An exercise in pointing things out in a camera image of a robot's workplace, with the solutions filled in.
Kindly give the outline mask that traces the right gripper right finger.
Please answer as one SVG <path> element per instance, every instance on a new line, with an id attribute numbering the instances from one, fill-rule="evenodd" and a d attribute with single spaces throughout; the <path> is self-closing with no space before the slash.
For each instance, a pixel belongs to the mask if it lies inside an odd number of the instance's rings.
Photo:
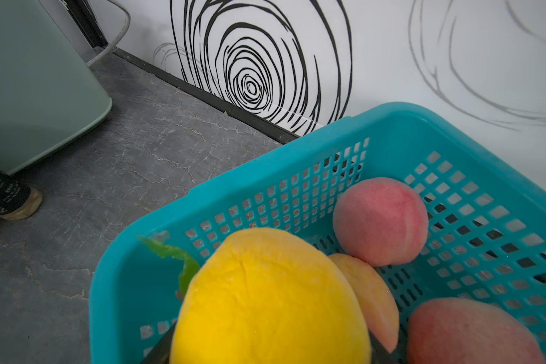
<path id="1" fill-rule="evenodd" d="M 398 364 L 373 333 L 369 332 L 369 338 L 372 349 L 371 364 Z"/>

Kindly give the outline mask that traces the yellow pepper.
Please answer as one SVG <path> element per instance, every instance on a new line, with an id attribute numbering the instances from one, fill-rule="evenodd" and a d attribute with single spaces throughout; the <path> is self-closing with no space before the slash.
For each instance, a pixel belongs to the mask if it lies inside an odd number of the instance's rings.
<path id="1" fill-rule="evenodd" d="M 172 363 L 368 363 L 369 331 L 349 282 L 286 231 L 228 236 L 195 273 L 171 340 Z"/>

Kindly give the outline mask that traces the orange peach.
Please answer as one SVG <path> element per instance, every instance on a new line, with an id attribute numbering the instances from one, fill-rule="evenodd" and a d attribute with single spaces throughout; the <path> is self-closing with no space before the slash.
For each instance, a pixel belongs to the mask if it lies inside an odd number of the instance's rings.
<path id="1" fill-rule="evenodd" d="M 395 299 L 377 271 L 367 262 L 335 253 L 329 259 L 341 270 L 356 294 L 368 330 L 388 353 L 397 348 L 400 314 Z"/>

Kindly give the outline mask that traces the pink peach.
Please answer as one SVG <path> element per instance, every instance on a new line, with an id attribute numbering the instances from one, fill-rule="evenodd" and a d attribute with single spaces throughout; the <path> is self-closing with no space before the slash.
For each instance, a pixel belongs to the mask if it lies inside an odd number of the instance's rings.
<path id="1" fill-rule="evenodd" d="M 428 228 L 419 194 L 387 177 L 349 187 L 333 212 L 333 229 L 344 251 L 373 267 L 413 261 L 426 245 Z"/>
<path id="2" fill-rule="evenodd" d="M 475 300 L 439 298 L 409 319 L 409 363 L 545 363 L 532 332 L 512 315 Z"/>

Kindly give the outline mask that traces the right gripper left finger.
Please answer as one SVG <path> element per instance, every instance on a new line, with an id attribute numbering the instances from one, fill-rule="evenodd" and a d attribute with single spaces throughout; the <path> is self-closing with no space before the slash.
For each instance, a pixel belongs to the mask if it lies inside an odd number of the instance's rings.
<path id="1" fill-rule="evenodd" d="M 171 342 L 176 328 L 174 323 L 170 329 L 162 336 L 158 344 L 148 352 L 140 364 L 169 364 L 171 353 Z"/>

